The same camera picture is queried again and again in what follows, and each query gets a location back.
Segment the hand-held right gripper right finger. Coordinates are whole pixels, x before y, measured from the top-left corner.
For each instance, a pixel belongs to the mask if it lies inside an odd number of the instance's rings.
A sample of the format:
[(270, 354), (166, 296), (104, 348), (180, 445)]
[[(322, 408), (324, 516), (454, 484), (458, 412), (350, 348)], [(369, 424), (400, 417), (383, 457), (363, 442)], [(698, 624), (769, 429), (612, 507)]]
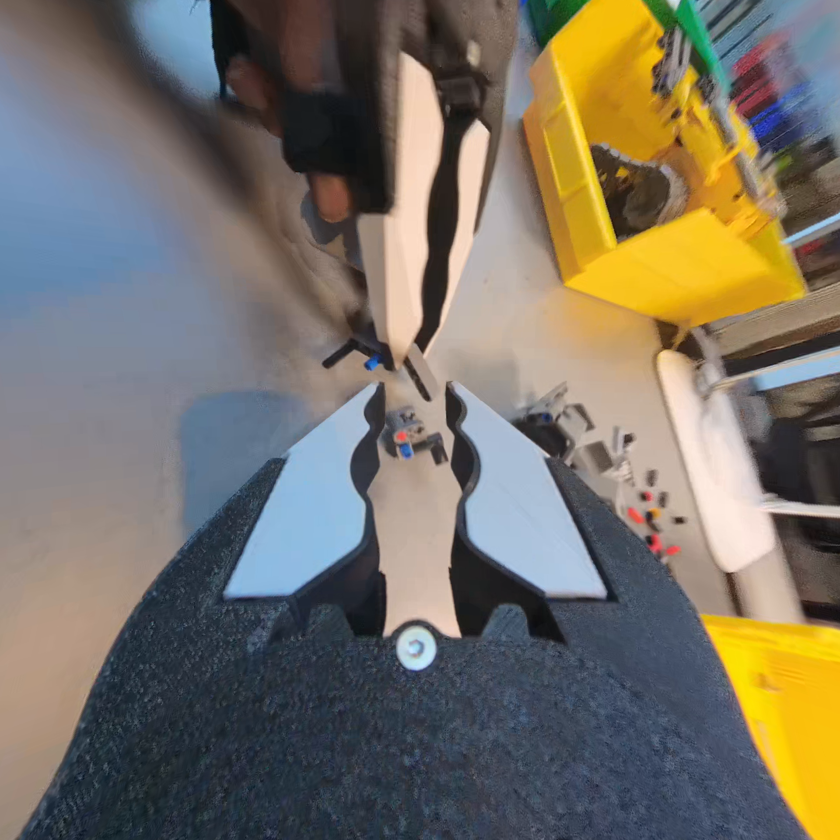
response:
[(460, 490), (449, 562), (458, 630), (480, 636), (500, 606), (532, 636), (560, 636), (551, 606), (607, 601), (607, 583), (550, 458), (456, 381), (446, 384), (450, 466)]

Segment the grey twin engine brick model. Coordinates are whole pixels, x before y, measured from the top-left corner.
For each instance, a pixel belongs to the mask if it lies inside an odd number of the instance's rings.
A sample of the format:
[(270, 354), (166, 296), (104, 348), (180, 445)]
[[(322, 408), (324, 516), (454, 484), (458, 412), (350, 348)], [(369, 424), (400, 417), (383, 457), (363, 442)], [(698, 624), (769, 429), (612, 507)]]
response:
[(621, 426), (614, 426), (606, 439), (586, 442), (595, 424), (585, 406), (568, 399), (568, 385), (563, 382), (524, 410), (511, 424), (526, 438), (580, 473), (601, 476), (616, 473), (626, 454), (626, 436)]

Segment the yellow toy bulldozer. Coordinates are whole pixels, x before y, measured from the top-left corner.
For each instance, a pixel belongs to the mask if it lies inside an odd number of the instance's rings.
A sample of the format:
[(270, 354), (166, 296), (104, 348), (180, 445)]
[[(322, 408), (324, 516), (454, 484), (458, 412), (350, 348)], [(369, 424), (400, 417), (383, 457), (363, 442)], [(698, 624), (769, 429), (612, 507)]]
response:
[(691, 66), (693, 45), (675, 26), (658, 37), (646, 117), (665, 140), (646, 161), (608, 143), (590, 147), (619, 239), (676, 221), (705, 197), (709, 212), (734, 232), (753, 236), (780, 221), (787, 206), (774, 163), (732, 109), (710, 72)]

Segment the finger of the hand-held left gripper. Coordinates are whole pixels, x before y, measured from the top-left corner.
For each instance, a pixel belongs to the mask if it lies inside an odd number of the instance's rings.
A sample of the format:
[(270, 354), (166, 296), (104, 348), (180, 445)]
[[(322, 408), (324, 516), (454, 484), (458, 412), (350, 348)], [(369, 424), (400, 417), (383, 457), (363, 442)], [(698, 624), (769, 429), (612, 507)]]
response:
[(358, 218), (374, 335), (396, 369), (427, 368), (415, 338), (429, 306), (424, 278), (433, 248), (428, 240), (432, 191), (444, 157), (445, 120), (432, 73), (400, 53), (397, 61), (394, 198), (384, 214)]
[(415, 343), (423, 356), (444, 326), (476, 235), (490, 133), (480, 121), (446, 121), (429, 194), (423, 320)]

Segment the shelf of coloured bins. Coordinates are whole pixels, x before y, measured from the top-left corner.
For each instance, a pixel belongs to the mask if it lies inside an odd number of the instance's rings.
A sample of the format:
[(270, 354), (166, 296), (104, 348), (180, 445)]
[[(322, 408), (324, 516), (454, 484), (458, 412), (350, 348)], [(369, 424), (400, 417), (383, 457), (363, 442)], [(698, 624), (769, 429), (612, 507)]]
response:
[(838, 158), (836, 104), (797, 55), (791, 28), (777, 30), (731, 68), (731, 100), (762, 154), (780, 170), (817, 169)]

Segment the scattered small brick parts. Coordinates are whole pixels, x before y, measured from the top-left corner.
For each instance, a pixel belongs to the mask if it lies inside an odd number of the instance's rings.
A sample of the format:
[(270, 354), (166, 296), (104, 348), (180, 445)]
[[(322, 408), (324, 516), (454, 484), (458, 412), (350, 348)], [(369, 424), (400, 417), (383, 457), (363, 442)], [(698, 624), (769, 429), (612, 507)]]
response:
[(606, 444), (610, 466), (605, 477), (615, 514), (663, 565), (670, 566), (683, 552), (680, 530), (687, 517), (673, 512), (672, 495), (657, 468), (637, 470), (633, 459), (637, 436), (614, 426)]

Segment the yellow storage bin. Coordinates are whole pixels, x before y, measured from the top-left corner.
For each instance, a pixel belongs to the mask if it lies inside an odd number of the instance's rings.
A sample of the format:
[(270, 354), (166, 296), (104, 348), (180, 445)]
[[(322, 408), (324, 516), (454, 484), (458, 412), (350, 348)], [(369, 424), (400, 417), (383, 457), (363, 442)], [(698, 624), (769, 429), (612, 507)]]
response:
[(752, 739), (812, 838), (839, 838), (839, 631), (703, 615)]
[(590, 147), (643, 161), (665, 134), (646, 117), (664, 33), (644, 2), (587, 2), (530, 70), (523, 128), (563, 284), (690, 329), (804, 297), (781, 220), (748, 237), (691, 202), (674, 222), (619, 239)]

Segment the green storage bin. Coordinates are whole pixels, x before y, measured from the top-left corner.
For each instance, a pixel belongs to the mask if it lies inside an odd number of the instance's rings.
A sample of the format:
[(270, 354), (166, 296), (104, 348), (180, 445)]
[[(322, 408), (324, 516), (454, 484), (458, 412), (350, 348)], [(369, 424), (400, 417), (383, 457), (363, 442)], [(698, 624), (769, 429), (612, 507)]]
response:
[[(527, 1), (520, 2), (528, 9), (532, 32), (539, 45), (545, 47), (562, 27), (566, 26), (586, 1)], [(663, 29), (681, 28), (688, 36), (696, 57), (692, 65), (702, 74), (708, 73), (720, 82), (726, 93), (731, 84), (712, 44), (706, 24), (693, 1), (644, 1), (648, 11)]]

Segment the grey brick beam piece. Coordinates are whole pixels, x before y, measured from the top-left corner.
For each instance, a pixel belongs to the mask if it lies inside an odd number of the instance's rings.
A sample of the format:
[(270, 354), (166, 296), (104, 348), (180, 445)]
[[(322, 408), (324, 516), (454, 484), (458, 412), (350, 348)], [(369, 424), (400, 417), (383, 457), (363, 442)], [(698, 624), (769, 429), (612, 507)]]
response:
[(377, 337), (372, 322), (355, 325), (349, 338), (328, 355), (321, 365), (325, 370), (332, 369), (353, 354), (364, 357), (363, 367), (369, 373), (404, 371), (418, 394), (428, 403), (439, 393), (438, 380), (417, 344), (410, 345), (402, 362), (395, 362), (390, 345)]

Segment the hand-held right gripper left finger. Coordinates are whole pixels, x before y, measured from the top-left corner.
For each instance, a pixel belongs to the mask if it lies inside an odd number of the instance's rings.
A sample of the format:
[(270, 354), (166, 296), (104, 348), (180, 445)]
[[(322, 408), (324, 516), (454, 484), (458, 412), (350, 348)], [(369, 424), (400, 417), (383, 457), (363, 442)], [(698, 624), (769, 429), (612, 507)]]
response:
[(355, 635), (383, 635), (386, 582), (370, 489), (384, 425), (377, 382), (288, 449), (225, 600), (282, 600), (299, 628), (315, 607), (337, 606)]

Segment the black brick assembly coloured pins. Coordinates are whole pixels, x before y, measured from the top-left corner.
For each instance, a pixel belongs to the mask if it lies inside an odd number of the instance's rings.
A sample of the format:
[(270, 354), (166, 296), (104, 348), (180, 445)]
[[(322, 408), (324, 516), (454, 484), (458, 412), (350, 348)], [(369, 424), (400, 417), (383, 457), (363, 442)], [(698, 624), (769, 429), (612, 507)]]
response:
[(430, 432), (412, 406), (404, 406), (385, 415), (381, 437), (385, 452), (400, 461), (429, 453), (436, 466), (448, 462), (443, 436)]

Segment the person's left hand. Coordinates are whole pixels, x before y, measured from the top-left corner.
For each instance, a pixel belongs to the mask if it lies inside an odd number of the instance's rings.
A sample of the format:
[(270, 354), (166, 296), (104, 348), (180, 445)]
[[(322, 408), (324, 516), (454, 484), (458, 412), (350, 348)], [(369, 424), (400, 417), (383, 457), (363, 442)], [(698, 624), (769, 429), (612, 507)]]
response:
[(233, 57), (225, 71), (235, 98), (273, 136), (283, 140), (281, 106), (288, 89), (322, 87), (325, 45), (333, 32), (330, 2), (233, 1), (250, 34), (257, 34), (261, 57)]

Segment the grey desk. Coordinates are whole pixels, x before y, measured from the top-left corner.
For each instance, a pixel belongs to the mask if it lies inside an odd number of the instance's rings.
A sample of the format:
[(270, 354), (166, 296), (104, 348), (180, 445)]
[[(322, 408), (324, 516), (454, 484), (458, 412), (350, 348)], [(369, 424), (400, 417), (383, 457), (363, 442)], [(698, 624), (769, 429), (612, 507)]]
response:
[[(302, 238), (279, 145), (216, 116), (198, 2), (2, 2), (2, 838), (57, 769), (122, 624), (264, 462), (370, 381), (350, 291)], [(637, 436), (677, 526), (677, 581), (730, 613), (655, 373), (654, 324), (563, 287), (520, 117), (521, 19), (485, 217), (430, 363), (499, 414), (561, 382), (604, 437)], [(456, 630), (458, 487), (383, 460), (372, 497), (389, 595)]]

